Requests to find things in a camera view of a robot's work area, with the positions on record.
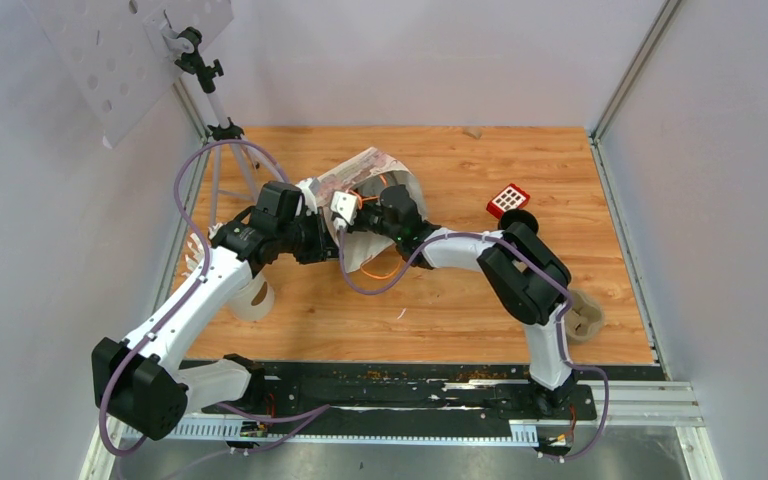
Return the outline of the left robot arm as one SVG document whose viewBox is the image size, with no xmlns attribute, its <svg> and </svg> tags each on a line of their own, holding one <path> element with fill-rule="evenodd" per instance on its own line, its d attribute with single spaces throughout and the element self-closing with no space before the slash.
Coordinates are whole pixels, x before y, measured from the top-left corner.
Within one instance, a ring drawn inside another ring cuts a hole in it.
<svg viewBox="0 0 768 480">
<path fill-rule="evenodd" d="M 318 263 L 336 254 L 308 182 L 270 181 L 258 199 L 212 235 L 195 272 L 123 340 L 102 339 L 91 364 L 101 421 L 114 417 L 151 440 L 166 437 L 188 413 L 231 402 L 243 413 L 266 400 L 264 370 L 228 354 L 181 368 L 191 344 L 217 312 L 279 255 Z"/>
</svg>

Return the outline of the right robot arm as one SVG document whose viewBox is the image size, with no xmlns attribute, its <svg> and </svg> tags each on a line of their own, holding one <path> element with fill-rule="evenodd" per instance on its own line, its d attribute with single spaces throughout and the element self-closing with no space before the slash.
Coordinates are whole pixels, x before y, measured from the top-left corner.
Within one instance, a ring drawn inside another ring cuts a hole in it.
<svg viewBox="0 0 768 480">
<path fill-rule="evenodd" d="M 406 267 L 482 273 L 507 313 L 523 325 L 533 408 L 552 418 L 569 407 L 576 384 L 564 331 L 571 274 L 528 224 L 481 233 L 448 229 L 420 214 L 403 186 L 387 187 L 362 206 L 351 201 L 338 207 L 333 223 L 342 268 L 349 234 L 361 232 L 391 240 Z"/>
</svg>

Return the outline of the paper bag with orange handles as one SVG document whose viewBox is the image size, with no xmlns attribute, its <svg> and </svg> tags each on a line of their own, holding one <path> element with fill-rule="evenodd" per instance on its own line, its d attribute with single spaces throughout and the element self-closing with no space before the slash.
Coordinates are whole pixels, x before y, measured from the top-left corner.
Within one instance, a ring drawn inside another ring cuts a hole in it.
<svg viewBox="0 0 768 480">
<path fill-rule="evenodd" d="M 375 147 L 370 147 L 314 177 L 321 182 L 316 195 L 318 211 L 324 214 L 328 230 L 344 254 L 344 270 L 348 273 L 360 270 L 364 264 L 384 252 L 394 242 L 373 233 L 349 233 L 346 240 L 341 241 L 339 231 L 332 223 L 330 211 L 335 191 L 354 192 L 362 198 L 364 204 L 376 200 L 379 193 L 387 187 L 403 185 L 411 199 L 417 203 L 420 217 L 428 217 L 427 204 L 418 178 L 402 162 Z"/>
</svg>

